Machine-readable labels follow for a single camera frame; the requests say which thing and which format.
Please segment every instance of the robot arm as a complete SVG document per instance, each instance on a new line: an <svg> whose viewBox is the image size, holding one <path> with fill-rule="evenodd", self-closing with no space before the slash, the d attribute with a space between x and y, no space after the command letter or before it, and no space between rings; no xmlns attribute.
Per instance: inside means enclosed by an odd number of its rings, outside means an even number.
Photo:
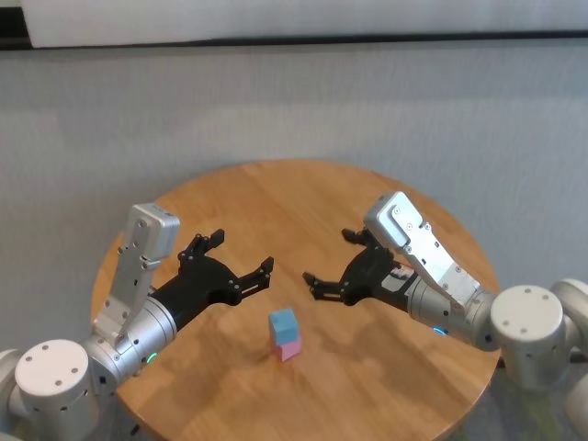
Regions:
<svg viewBox="0 0 588 441"><path fill-rule="evenodd" d="M179 219L154 204L133 206L119 248L119 263L93 332L81 344L52 340L25 354L0 353L0 433L18 418L41 440L78 441L96 427L117 387L136 376L182 328L214 303L238 305L269 287L273 259L237 277L206 253L224 231L197 234L179 254L180 267L159 289L153 270L166 258Z"/></svg>
<svg viewBox="0 0 588 441"><path fill-rule="evenodd" d="M509 377L525 390L547 390L565 375L571 349L588 351L588 286L563 280L550 290L518 286L494 296L469 275L402 192L380 198L354 237L366 247L339 282L304 279L317 300L354 305L373 297L406 311L438 333L484 351L500 349ZM396 262L401 253L414 270ZM572 424L588 437L588 377L566 400Z"/></svg>

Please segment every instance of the wooden tabletop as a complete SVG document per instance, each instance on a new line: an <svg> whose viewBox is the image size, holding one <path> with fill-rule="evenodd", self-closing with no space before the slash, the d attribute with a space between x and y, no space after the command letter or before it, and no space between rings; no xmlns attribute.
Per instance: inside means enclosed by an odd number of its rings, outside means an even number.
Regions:
<svg viewBox="0 0 588 441"><path fill-rule="evenodd" d="M406 192L446 249L498 291L482 250L443 208L354 166L243 164L159 198L181 220L172 255L196 232L223 228L225 243L209 255L237 276L269 255L276 264L269 289L236 308L208 308L119 389L141 425L162 439L182 441L413 441L450 431L488 385L498 353L435 334L376 300L354 307L315 301L301 277L311 271L338 280L362 249L346 243L341 229L359 230L378 196L394 190ZM109 290L119 240L98 273L93 317ZM175 258L167 259L154 285L173 277L177 267ZM267 316L287 307L298 316L303 348L281 363L270 350Z"/></svg>

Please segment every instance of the gray wall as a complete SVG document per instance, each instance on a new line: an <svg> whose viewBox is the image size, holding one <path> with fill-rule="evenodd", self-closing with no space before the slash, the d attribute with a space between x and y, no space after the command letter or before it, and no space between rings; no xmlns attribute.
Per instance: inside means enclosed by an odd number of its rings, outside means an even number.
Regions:
<svg viewBox="0 0 588 441"><path fill-rule="evenodd" d="M0 53L0 347L79 338L128 206L253 159L418 187L504 286L588 279L587 139L586 41Z"/></svg>

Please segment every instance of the pink block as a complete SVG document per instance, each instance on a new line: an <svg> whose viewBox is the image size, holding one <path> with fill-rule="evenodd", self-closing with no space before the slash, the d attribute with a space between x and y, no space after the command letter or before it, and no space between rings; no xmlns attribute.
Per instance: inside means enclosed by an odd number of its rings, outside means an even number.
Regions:
<svg viewBox="0 0 588 441"><path fill-rule="evenodd" d="M292 358L296 354L299 354L301 350L302 340L300 338L294 342L286 343L282 346L274 346L274 351L276 352L276 355L280 361L286 361L289 358Z"/></svg>

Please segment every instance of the stacked blocks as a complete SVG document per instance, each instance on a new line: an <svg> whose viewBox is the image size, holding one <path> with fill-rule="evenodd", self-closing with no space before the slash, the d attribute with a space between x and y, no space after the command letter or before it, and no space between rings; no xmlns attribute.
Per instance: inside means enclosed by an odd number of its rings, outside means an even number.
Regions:
<svg viewBox="0 0 588 441"><path fill-rule="evenodd" d="M281 361L292 358L302 349L298 321L290 308L269 314L269 333L274 351Z"/></svg>

